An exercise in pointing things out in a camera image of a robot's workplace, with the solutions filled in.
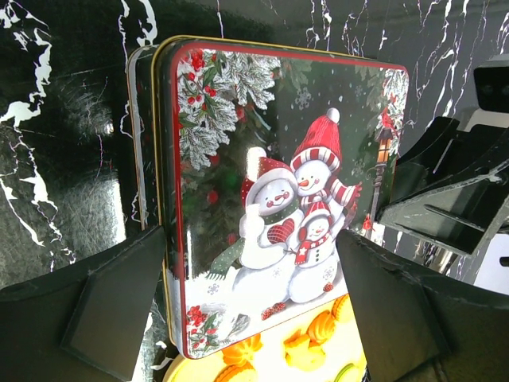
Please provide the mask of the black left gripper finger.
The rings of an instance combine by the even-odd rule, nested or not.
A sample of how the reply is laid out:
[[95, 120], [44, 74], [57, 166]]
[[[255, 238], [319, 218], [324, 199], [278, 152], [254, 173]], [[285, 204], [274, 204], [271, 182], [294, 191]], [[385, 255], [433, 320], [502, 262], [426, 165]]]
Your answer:
[[508, 220], [508, 172], [416, 193], [380, 209], [376, 219], [458, 255], [475, 255]]

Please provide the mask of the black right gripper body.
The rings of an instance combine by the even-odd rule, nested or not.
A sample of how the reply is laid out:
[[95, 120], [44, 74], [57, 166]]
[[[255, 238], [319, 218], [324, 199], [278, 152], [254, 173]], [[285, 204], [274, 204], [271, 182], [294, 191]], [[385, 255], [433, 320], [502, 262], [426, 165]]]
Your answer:
[[470, 131], [460, 121], [436, 117], [423, 136], [397, 160], [397, 187], [426, 187], [466, 169], [488, 151], [507, 127], [476, 123]]

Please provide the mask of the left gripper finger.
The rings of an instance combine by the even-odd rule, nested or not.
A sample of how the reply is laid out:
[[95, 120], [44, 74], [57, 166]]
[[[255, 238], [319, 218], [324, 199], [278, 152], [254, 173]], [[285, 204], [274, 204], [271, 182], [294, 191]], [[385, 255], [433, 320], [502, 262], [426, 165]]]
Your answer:
[[373, 381], [506, 381], [508, 297], [354, 232], [336, 247]]
[[165, 255], [154, 227], [1, 290], [3, 381], [128, 381]]

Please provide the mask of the gold tin lid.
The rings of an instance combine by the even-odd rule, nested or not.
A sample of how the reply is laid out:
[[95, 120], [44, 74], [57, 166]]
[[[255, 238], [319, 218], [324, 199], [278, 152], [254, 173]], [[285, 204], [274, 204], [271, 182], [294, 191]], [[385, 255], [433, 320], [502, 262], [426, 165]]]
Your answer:
[[409, 90], [396, 64], [176, 36], [151, 61], [170, 333], [200, 359], [345, 294], [336, 238], [373, 235]]

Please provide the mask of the metal tongs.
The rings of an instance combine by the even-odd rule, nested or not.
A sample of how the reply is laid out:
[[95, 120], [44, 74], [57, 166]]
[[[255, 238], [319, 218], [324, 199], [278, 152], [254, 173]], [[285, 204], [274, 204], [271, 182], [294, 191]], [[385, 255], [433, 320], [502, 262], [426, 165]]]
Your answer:
[[458, 255], [435, 244], [425, 242], [422, 247], [422, 265], [441, 274], [446, 274]]

